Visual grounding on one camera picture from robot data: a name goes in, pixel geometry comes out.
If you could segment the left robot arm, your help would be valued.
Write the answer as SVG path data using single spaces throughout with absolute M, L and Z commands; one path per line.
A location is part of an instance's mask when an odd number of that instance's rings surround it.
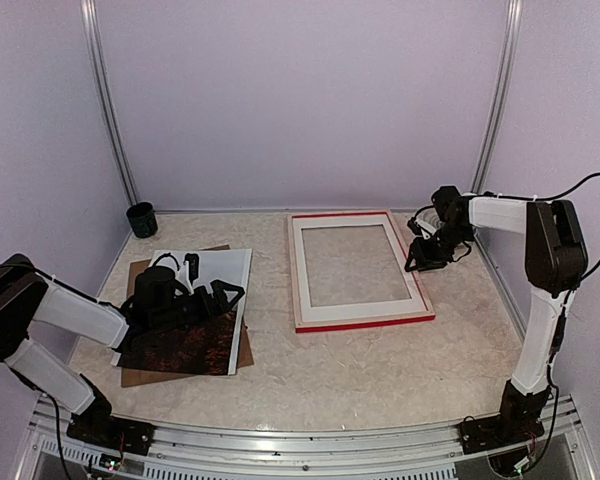
M 98 300 L 15 254 L 0 264 L 0 363 L 68 410 L 74 432 L 113 443 L 120 421 L 98 387 L 31 335 L 40 324 L 86 338 L 118 356 L 124 369 L 225 375 L 232 365 L 241 284 L 196 281 L 197 255 L 169 267 L 156 260 L 121 305 Z

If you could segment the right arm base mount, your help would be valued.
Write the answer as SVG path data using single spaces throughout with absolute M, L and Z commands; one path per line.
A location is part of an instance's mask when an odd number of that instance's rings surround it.
M 465 417 L 457 429 L 466 455 L 529 441 L 545 433 L 540 421 L 512 423 L 500 415 L 479 419 Z

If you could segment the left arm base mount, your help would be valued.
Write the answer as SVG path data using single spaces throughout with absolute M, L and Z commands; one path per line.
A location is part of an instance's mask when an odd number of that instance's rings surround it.
M 150 423 L 120 417 L 110 416 L 97 422 L 73 416 L 67 436 L 118 453 L 147 456 L 155 430 Z

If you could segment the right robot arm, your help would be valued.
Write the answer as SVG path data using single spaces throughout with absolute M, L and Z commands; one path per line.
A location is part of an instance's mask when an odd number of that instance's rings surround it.
M 521 356 L 506 382 L 497 414 L 459 425 L 464 448 L 480 451 L 540 437 L 540 414 L 553 391 L 550 379 L 560 350 L 572 293 L 588 267 L 588 254 L 573 204 L 568 200 L 523 200 L 461 194 L 443 186 L 431 197 L 439 227 L 412 216 L 415 238 L 405 269 L 441 269 L 468 246 L 479 228 L 520 234 L 525 239 L 524 267 L 531 306 Z

